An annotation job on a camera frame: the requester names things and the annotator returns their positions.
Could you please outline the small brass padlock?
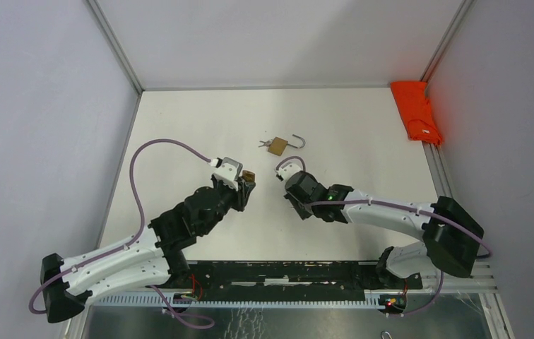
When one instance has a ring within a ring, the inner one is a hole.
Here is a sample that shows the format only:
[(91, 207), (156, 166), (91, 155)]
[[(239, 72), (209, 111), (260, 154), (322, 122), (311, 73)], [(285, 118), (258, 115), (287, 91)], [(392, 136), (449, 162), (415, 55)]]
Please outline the small brass padlock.
[(255, 173), (249, 170), (242, 171), (242, 178), (247, 183), (254, 183), (256, 181)]

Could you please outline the large brass padlock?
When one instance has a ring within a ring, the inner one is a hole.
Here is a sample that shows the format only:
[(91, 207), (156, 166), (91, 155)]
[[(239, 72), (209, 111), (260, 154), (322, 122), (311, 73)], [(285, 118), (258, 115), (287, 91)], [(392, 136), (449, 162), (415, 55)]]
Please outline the large brass padlock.
[(267, 148), (267, 152), (272, 155), (281, 156), (287, 148), (302, 149), (303, 147), (305, 147), (306, 145), (305, 138), (297, 134), (292, 134), (292, 137), (297, 139), (299, 141), (299, 144), (293, 144), (283, 138), (275, 137), (275, 138), (270, 139), (273, 142), (271, 146)]

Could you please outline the silver keys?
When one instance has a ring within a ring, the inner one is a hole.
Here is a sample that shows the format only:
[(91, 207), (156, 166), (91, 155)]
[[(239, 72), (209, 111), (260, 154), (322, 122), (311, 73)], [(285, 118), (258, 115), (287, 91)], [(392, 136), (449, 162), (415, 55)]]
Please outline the silver keys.
[(260, 147), (260, 148), (261, 148), (261, 147), (266, 147), (266, 148), (268, 148), (268, 147), (271, 146), (272, 142), (273, 142), (272, 140), (260, 141), (260, 145), (259, 145), (259, 147)]

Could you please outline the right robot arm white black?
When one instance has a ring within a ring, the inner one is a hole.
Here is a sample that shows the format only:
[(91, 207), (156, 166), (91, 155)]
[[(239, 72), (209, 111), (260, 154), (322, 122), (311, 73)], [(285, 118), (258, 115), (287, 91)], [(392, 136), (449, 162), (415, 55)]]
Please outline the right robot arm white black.
[(439, 270), (469, 278), (485, 234), (483, 228), (456, 201), (447, 196), (434, 203), (405, 203), (377, 199), (351, 186), (325, 187), (301, 169), (279, 169), (285, 198), (301, 219), (371, 225), (398, 232), (416, 241), (384, 251), (376, 267), (380, 286), (393, 288), (413, 273)]

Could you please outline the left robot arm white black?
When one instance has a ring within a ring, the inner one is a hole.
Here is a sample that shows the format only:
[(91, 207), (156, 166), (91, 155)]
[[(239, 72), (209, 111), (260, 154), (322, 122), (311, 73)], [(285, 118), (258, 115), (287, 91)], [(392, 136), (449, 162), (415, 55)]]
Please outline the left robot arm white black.
[(148, 285), (182, 287), (189, 280), (183, 249), (209, 234), (231, 210), (244, 211), (255, 183), (232, 189), (217, 179), (133, 234), (104, 248), (63, 258), (50, 254), (41, 267), (44, 314), (60, 323), (108, 295)]

